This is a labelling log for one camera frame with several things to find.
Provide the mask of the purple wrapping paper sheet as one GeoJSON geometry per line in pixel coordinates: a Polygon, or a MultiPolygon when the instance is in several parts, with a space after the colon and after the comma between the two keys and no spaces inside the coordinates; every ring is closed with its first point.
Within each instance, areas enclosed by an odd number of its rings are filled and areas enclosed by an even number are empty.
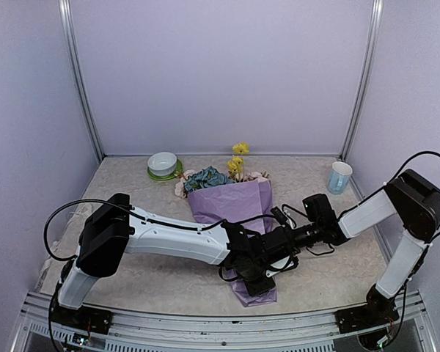
{"type": "MultiPolygon", "coordinates": [[[[237,222],[254,216],[269,214],[273,203],[270,181],[248,181],[203,188],[188,195],[194,219],[209,224],[226,219],[237,222]]],[[[271,219],[257,219],[243,225],[248,230],[265,234],[272,230],[271,219]]],[[[276,288],[267,293],[251,296],[243,280],[230,282],[230,287],[244,307],[272,304],[277,301],[276,288]]]]}

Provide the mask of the yellow fake flower stem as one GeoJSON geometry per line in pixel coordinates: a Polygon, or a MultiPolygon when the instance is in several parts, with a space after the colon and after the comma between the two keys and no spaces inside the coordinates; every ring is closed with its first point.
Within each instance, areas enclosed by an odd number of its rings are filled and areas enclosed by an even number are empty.
{"type": "Polygon", "coordinates": [[[245,142],[240,142],[232,146],[232,157],[227,162],[227,169],[230,179],[236,183],[243,181],[246,165],[244,156],[249,154],[249,152],[249,145],[245,142]]]}

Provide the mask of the blue fake flower bunch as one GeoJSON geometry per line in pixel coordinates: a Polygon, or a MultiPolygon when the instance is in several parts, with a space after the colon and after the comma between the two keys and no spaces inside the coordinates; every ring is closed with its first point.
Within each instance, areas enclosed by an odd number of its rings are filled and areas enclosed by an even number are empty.
{"type": "Polygon", "coordinates": [[[188,176],[183,187],[185,194],[190,194],[201,189],[225,186],[234,182],[226,174],[220,173],[216,168],[209,166],[207,169],[188,176]]]}

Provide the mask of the pink fake rose bunch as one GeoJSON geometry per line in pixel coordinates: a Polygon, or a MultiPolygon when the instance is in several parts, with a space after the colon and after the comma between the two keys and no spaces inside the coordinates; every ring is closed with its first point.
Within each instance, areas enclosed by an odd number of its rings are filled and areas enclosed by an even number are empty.
{"type": "Polygon", "coordinates": [[[190,181],[196,173],[194,169],[188,169],[178,175],[178,182],[175,184],[175,195],[177,197],[184,199],[188,194],[196,190],[190,181]]]}

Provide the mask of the clear printed cellophane wrap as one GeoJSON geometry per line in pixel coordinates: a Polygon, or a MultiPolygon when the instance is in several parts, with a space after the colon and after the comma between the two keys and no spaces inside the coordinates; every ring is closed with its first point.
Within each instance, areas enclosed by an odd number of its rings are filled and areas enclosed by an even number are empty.
{"type": "MultiPolygon", "coordinates": [[[[84,228],[84,222],[96,208],[98,206],[95,204],[81,204],[68,212],[62,211],[52,220],[48,231],[48,245],[54,256],[66,258],[76,253],[78,237],[84,228]]],[[[48,255],[40,269],[34,291],[51,295],[66,262],[55,260],[48,255]]]]}

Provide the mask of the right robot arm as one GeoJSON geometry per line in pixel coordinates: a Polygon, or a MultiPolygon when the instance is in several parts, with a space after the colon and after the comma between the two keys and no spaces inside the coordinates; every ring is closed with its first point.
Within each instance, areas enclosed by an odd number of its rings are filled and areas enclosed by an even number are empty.
{"type": "Polygon", "coordinates": [[[440,236],[440,188],[402,165],[382,187],[340,215],[325,194],[307,197],[303,204],[309,224],[280,231],[291,249],[318,242],[337,247],[392,216],[402,222],[397,249],[360,310],[365,324],[378,324],[395,308],[395,296],[407,286],[440,236]]]}

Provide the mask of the light blue mug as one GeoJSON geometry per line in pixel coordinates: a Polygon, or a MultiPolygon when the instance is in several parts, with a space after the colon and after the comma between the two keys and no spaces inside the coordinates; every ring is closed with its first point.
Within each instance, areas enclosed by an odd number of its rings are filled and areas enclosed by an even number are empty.
{"type": "Polygon", "coordinates": [[[335,161],[331,165],[327,189],[332,194],[342,194],[353,174],[353,168],[343,162],[335,161]]]}

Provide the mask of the green plate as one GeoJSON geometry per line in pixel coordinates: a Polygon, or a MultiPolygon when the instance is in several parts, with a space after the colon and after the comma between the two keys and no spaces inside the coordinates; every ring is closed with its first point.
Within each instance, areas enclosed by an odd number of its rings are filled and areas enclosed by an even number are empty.
{"type": "Polygon", "coordinates": [[[169,174],[169,175],[166,175],[166,176],[157,176],[157,175],[152,173],[150,168],[147,168],[147,173],[148,173],[149,177],[152,180],[156,180],[156,181],[172,180],[172,179],[175,179],[175,178],[177,178],[177,177],[182,175],[182,173],[183,173],[183,163],[182,163],[182,161],[180,159],[178,159],[177,160],[177,166],[176,166],[174,172],[169,174]]]}

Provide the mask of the white ceramic bowl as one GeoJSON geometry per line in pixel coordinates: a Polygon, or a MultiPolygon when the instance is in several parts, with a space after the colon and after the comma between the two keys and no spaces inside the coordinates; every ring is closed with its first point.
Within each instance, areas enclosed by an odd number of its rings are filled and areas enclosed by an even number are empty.
{"type": "Polygon", "coordinates": [[[156,153],[147,160],[147,167],[155,176],[168,176],[172,174],[177,167],[177,156],[170,152],[156,153]]]}

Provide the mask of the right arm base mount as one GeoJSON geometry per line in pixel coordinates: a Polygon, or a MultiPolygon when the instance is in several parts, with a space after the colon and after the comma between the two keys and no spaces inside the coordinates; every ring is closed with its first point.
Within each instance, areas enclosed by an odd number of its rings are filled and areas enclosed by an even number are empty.
{"type": "Polygon", "coordinates": [[[390,308],[385,312],[375,312],[367,306],[340,309],[335,313],[341,334],[388,324],[391,320],[398,320],[399,317],[399,313],[395,308],[390,308]]]}

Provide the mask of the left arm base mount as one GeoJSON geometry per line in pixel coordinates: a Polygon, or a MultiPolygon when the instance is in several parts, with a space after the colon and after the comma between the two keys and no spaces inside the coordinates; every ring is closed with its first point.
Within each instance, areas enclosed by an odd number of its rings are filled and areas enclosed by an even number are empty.
{"type": "Polygon", "coordinates": [[[112,318],[113,313],[108,310],[86,306],[77,310],[64,307],[51,309],[51,322],[89,333],[107,335],[112,318]]]}

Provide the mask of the front aluminium rail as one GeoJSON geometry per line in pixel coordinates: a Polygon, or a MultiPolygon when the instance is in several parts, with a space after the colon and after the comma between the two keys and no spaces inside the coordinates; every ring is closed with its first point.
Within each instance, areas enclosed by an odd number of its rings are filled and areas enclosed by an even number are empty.
{"type": "MultiPolygon", "coordinates": [[[[13,345],[24,349],[30,333],[48,337],[50,296],[28,293],[19,313],[13,345]]],[[[383,326],[341,334],[337,309],[284,315],[196,317],[109,309],[113,317],[108,334],[90,333],[87,345],[71,344],[71,327],[55,324],[56,341],[67,342],[84,351],[335,351],[338,339],[358,342],[357,334],[383,326]]],[[[407,293],[403,327],[397,339],[384,351],[440,351],[422,298],[407,293]]]]}

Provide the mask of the right aluminium frame post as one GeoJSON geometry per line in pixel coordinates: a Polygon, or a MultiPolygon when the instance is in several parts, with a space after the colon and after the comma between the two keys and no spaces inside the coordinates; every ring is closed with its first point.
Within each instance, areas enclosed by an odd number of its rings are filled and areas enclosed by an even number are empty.
{"type": "Polygon", "coordinates": [[[359,121],[362,115],[362,109],[364,107],[364,101],[367,94],[367,89],[370,84],[370,77],[373,68],[378,36],[381,28],[381,19],[384,9],[383,0],[374,0],[372,2],[372,11],[370,16],[370,25],[367,34],[367,41],[364,51],[364,59],[362,63],[362,69],[359,77],[359,83],[357,86],[356,97],[353,103],[351,111],[351,120],[348,125],[348,129],[345,135],[345,139],[340,151],[340,159],[347,161],[351,153],[353,142],[356,138],[359,121]]]}

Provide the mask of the aluminium frame post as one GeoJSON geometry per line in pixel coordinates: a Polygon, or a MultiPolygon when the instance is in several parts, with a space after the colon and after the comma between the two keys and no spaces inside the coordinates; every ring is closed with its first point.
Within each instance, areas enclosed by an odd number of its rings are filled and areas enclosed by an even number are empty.
{"type": "Polygon", "coordinates": [[[362,63],[362,69],[359,77],[359,83],[357,86],[356,97],[353,103],[351,111],[351,120],[348,125],[348,129],[345,135],[345,139],[340,151],[340,159],[347,161],[351,153],[353,142],[356,138],[359,121],[362,115],[362,109],[364,107],[364,101],[367,94],[367,89],[370,84],[370,77],[373,68],[378,36],[381,28],[381,19],[384,9],[383,0],[374,0],[372,2],[372,11],[370,16],[370,25],[367,34],[367,41],[364,51],[364,59],[362,63]]]}
{"type": "Polygon", "coordinates": [[[97,162],[100,164],[106,157],[103,151],[103,145],[100,141],[95,120],[91,110],[87,88],[85,87],[84,74],[81,68],[81,63],[78,55],[78,45],[76,40],[76,33],[73,25],[73,16],[71,9],[71,2],[69,0],[59,0],[59,12],[62,22],[62,27],[65,34],[67,45],[67,52],[70,58],[70,66],[75,82],[78,101],[84,117],[84,123],[89,134],[89,140],[92,145],[97,162]]]}

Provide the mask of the left aluminium frame post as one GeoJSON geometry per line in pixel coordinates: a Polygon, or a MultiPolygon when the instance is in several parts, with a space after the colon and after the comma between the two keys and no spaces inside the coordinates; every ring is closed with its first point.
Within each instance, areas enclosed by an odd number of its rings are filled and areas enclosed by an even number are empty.
{"type": "Polygon", "coordinates": [[[89,134],[89,140],[92,145],[97,162],[100,164],[106,157],[103,151],[103,145],[100,141],[95,120],[91,110],[87,88],[85,87],[84,74],[81,68],[81,63],[78,55],[78,45],[76,40],[76,33],[73,25],[73,16],[71,9],[71,2],[69,0],[59,0],[59,12],[62,22],[62,27],[65,34],[67,45],[67,52],[70,58],[70,66],[75,82],[78,101],[84,117],[84,123],[89,134]]]}

